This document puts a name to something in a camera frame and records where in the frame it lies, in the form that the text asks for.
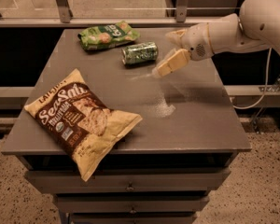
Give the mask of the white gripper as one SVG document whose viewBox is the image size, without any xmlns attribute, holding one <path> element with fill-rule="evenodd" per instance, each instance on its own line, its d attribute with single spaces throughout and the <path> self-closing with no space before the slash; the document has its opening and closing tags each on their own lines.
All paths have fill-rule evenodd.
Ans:
<svg viewBox="0 0 280 224">
<path fill-rule="evenodd" d="M 169 32 L 166 39 L 183 49 L 172 49 L 157 63 L 152 70 L 152 76 L 165 77 L 189 63 L 211 58 L 214 55 L 209 38 L 209 24 L 201 23 L 190 28 Z"/>
</svg>

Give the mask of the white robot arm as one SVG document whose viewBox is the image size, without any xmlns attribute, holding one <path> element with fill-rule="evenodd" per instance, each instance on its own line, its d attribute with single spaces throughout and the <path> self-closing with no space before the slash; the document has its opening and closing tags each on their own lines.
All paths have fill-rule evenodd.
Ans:
<svg viewBox="0 0 280 224">
<path fill-rule="evenodd" d="M 280 56 L 280 0 L 244 0 L 235 14 L 192 25 L 165 35 L 176 47 L 152 70 L 165 77 L 191 61 L 222 52 L 274 49 Z"/>
</svg>

